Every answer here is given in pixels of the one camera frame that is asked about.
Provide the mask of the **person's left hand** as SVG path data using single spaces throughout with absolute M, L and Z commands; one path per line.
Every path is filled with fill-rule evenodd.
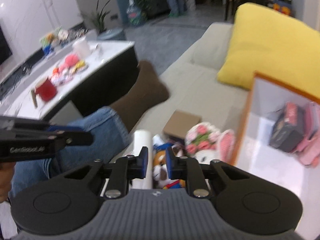
M 0 168 L 0 203 L 7 200 L 11 190 L 16 163 L 1 163 Z

